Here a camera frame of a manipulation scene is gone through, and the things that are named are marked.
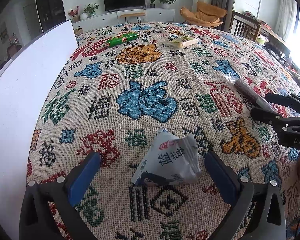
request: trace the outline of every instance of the snack bag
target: snack bag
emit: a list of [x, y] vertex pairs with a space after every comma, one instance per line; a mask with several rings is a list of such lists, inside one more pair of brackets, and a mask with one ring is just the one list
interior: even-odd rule
[[120, 44], [122, 44], [124, 42], [127, 42], [127, 41], [136, 40], [138, 37], [139, 37], [139, 34], [136, 33], [136, 32], [125, 33], [125, 34], [122, 34], [120, 36], [117, 36], [117, 37], [114, 37], [114, 38], [111, 38], [111, 39], [107, 40], [106, 41], [106, 47], [111, 48], [111, 47], [120, 45]]
[[201, 174], [194, 135], [179, 139], [160, 128], [131, 182], [136, 186], [195, 183]]
[[198, 43], [199, 40], [194, 37], [190, 36], [183, 36], [178, 39], [173, 39], [172, 41], [169, 41], [167, 44], [171, 47], [174, 47], [175, 49], [183, 49], [185, 47], [188, 47], [192, 44]]

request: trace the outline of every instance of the table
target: table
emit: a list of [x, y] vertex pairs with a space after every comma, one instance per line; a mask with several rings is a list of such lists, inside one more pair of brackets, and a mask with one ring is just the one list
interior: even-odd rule
[[127, 24], [129, 21], [129, 17], [137, 17], [138, 23], [141, 23], [141, 16], [146, 16], [144, 12], [139, 12], [139, 13], [127, 13], [127, 14], [122, 14], [120, 15], [120, 18], [125, 19], [125, 23]]
[[259, 34], [262, 34], [268, 38], [270, 43], [274, 45], [276, 49], [279, 50], [280, 55], [284, 54], [285, 56], [290, 55], [290, 49], [288, 48], [286, 42], [279, 37], [276, 33], [274, 33], [272, 30], [267, 28], [262, 23], [252, 19], [251, 17], [248, 17], [242, 13], [232, 11], [232, 17], [231, 17], [231, 24], [229, 28], [229, 32], [232, 31], [232, 26], [234, 23], [234, 20], [236, 20], [236, 28], [234, 30], [234, 34], [241, 36], [243, 38], [250, 39], [254, 42], [257, 41], [257, 38]]
[[[138, 32], [139, 39], [105, 48], [106, 40], [123, 29]], [[184, 35], [200, 42], [182, 51], [166, 45]], [[290, 223], [300, 208], [298, 151], [278, 145], [271, 126], [254, 122], [251, 103], [224, 78], [233, 73], [263, 97], [300, 95], [271, 55], [242, 37], [179, 23], [120, 24], [82, 33], [77, 41], [38, 118], [27, 182], [55, 180], [91, 150], [101, 151], [101, 168], [76, 207], [97, 239], [205, 239], [229, 209], [204, 167], [205, 154], [213, 150], [253, 182], [274, 179]], [[274, 107], [285, 117], [296, 115]], [[197, 183], [131, 183], [160, 127], [179, 138], [194, 134], [202, 170]], [[158, 154], [158, 160], [173, 161], [170, 152]], [[247, 223], [248, 216], [238, 237]]]

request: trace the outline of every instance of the blueberry snack package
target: blueberry snack package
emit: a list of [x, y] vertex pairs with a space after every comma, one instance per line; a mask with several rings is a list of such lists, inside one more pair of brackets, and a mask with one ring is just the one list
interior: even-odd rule
[[193, 134], [179, 139], [165, 128], [160, 128], [131, 182], [135, 186], [195, 183], [202, 174], [198, 156]]

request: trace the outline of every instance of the tv stand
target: tv stand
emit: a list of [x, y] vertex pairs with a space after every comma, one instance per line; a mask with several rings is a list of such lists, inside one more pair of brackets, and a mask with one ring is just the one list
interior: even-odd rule
[[129, 17], [133, 22], [174, 22], [174, 9], [164, 9], [164, 8], [149, 8], [149, 9], [132, 9], [132, 10], [122, 10], [114, 11], [104, 14], [99, 14], [91, 16], [88, 19], [81, 20], [72, 24], [73, 29], [82, 28], [84, 32], [94, 30], [97, 28], [102, 28], [104, 26], [116, 26], [122, 27], [126, 22], [124, 20]]
[[118, 12], [118, 11], [120, 11], [120, 9], [116, 9], [116, 10], [113, 10], [113, 11], [108, 11], [107, 13]]

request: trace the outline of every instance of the cabinet drawer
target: cabinet drawer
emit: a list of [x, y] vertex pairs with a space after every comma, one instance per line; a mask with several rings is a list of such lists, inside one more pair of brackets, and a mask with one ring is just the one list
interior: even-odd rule
[[83, 20], [77, 23], [74, 23], [72, 25], [73, 29], [78, 29], [78, 28], [82, 28], [83, 32], [87, 32], [89, 30], [91, 30], [91, 22], [89, 21], [89, 19], [87, 20]]
[[146, 20], [147, 22], [173, 22], [174, 10], [173, 9], [147, 9]]
[[118, 24], [117, 13], [110, 13], [90, 18], [91, 29], [97, 29], [104, 26], [114, 26]]

